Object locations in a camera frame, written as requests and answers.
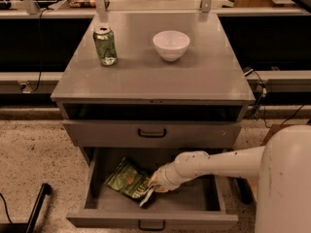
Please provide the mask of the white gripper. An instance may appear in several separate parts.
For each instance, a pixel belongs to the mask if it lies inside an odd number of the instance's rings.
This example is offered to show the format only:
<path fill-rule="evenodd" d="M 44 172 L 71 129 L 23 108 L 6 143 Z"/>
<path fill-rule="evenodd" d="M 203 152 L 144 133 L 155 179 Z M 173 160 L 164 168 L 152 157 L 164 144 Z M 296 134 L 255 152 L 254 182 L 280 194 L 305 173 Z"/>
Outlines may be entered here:
<path fill-rule="evenodd" d="M 159 167 L 151 176 L 148 187 L 154 192 L 166 193 L 177 189 L 182 183 L 188 182 L 190 178 L 182 176 L 174 163 Z"/>

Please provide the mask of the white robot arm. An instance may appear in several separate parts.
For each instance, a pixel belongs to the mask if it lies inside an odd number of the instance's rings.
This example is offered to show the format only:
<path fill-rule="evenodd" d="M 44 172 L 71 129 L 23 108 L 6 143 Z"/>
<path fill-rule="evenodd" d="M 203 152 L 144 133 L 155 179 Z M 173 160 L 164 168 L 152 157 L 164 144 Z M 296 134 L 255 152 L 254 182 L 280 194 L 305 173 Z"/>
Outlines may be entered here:
<path fill-rule="evenodd" d="M 149 186 L 166 192 L 204 175 L 258 180 L 255 233 L 311 233 L 310 125 L 283 128 L 263 147 L 182 152 L 154 172 Z"/>

